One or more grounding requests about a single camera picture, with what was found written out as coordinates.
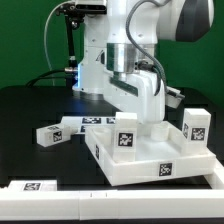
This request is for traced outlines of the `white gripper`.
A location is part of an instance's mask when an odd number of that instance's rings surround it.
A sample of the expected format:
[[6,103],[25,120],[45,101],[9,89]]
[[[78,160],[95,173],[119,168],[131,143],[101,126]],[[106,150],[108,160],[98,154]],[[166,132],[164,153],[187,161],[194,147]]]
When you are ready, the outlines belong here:
[[105,82],[103,95],[117,109],[136,113],[140,123],[157,123],[165,116],[165,92],[162,84],[155,95],[156,88],[157,75],[140,71],[128,74],[125,82],[109,78]]

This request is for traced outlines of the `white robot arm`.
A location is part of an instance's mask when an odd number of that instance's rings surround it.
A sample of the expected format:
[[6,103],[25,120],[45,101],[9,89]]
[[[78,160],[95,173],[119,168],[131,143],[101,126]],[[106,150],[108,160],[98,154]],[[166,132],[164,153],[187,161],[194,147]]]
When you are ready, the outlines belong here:
[[211,28],[213,0],[73,0],[84,20],[84,57],[74,90],[99,97],[142,123],[164,119],[160,40],[195,42]]

